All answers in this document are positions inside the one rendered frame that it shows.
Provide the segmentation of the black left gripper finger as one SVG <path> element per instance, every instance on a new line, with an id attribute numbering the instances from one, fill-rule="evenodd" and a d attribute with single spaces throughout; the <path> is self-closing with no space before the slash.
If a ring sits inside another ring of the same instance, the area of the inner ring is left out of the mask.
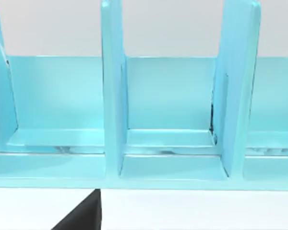
<path id="1" fill-rule="evenodd" d="M 101 190 L 95 189 L 51 230 L 101 230 Z"/>

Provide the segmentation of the light blue rack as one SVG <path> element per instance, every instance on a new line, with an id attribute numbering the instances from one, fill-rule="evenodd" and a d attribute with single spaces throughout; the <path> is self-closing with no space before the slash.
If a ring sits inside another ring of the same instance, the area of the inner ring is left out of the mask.
<path id="1" fill-rule="evenodd" d="M 16 56 L 0 23 L 0 187 L 288 191 L 288 57 L 259 57 L 259 0 L 224 0 L 216 57 Z"/>

